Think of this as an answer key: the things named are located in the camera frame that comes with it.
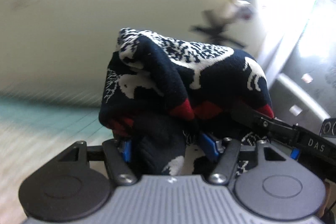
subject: screw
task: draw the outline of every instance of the screw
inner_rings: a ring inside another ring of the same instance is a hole
[[[121,174],[119,175],[119,180],[122,183],[129,184],[134,181],[134,178],[132,175],[129,175],[129,174]]]
[[[213,184],[222,184],[227,181],[227,177],[223,174],[214,173],[210,175],[209,181]]]

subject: fabric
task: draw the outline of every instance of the fabric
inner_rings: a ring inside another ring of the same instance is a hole
[[[236,100],[273,118],[264,72],[248,53],[125,28],[108,65],[99,120],[114,134],[137,136],[139,151],[151,150],[150,172],[174,175],[185,152],[172,146],[176,135],[190,144],[200,131],[240,140],[249,133],[228,114]]]

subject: beige wall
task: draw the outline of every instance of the beige wall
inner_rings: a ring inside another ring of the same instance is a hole
[[[189,32],[203,24],[201,11],[225,0],[0,0],[0,76],[42,85],[104,84],[105,70],[122,27],[202,41]],[[258,16],[231,27],[230,34],[256,55],[265,30]]]

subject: floor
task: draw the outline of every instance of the floor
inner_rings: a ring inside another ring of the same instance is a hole
[[[99,145],[113,137],[98,109],[48,106],[0,97],[0,223],[19,224],[25,214],[21,182],[77,140]]]

